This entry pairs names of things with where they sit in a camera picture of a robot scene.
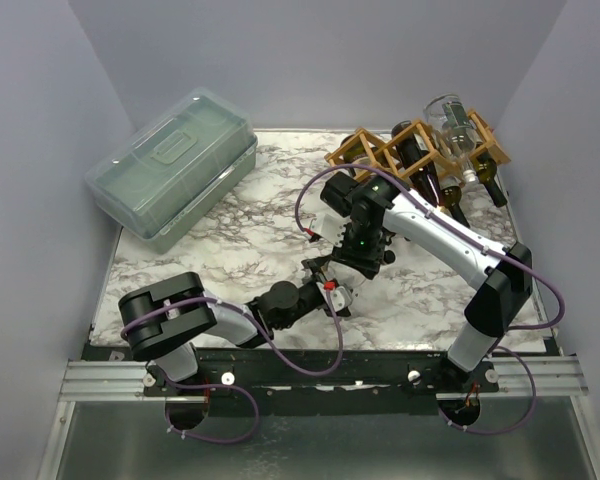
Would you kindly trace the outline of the clear glass bottle blue cap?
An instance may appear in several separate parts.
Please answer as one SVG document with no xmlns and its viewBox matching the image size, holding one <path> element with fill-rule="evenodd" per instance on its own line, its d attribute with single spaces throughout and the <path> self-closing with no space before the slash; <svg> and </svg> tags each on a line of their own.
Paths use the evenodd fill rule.
<svg viewBox="0 0 600 480">
<path fill-rule="evenodd" d="M 426 105 L 424 115 L 438 142 L 447 147 L 450 158 L 458 165 L 464 183 L 471 187 L 477 185 L 478 174 L 470 160 L 476 146 L 476 132 L 460 97 L 456 94 L 438 96 Z"/>
</svg>

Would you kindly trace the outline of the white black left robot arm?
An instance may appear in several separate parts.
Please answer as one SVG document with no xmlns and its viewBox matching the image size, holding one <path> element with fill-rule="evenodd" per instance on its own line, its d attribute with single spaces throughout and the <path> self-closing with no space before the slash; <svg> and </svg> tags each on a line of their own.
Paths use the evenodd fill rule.
<svg viewBox="0 0 600 480">
<path fill-rule="evenodd" d="M 215 295 L 195 272 L 137 289 L 118 301 L 123 322 L 120 336 L 130 346 L 135 361 L 154 362 L 181 395 L 192 394 L 201 385 L 202 372 L 191 344 L 200 334 L 222 338 L 241 349 L 267 344 L 297 372 L 311 377 L 329 375 L 344 356 L 340 319 L 350 314 L 353 292 L 322 273 L 314 262 L 308 267 L 310 275 L 302 285 L 280 281 L 245 304 Z M 316 310 L 331 316 L 338 342 L 335 359 L 318 371 L 295 364 L 274 344 L 276 331 L 290 328 Z"/>
</svg>

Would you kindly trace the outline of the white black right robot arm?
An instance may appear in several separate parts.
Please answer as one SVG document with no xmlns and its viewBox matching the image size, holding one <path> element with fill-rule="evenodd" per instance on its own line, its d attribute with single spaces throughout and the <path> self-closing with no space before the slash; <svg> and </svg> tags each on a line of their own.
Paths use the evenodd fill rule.
<svg viewBox="0 0 600 480">
<path fill-rule="evenodd" d="M 321 200 L 345 224 L 324 218 L 320 235 L 333 243 L 328 259 L 373 279 L 391 262 L 386 247 L 391 234 L 401 235 L 453 269 L 474 289 L 464 309 L 466 323 L 446 353 L 440 379 L 460 392 L 476 380 L 476 367 L 507 333 L 532 293 L 531 251 L 485 239 L 441 213 L 416 191 L 382 176 L 358 183 L 336 173 L 324 185 Z"/>
</svg>

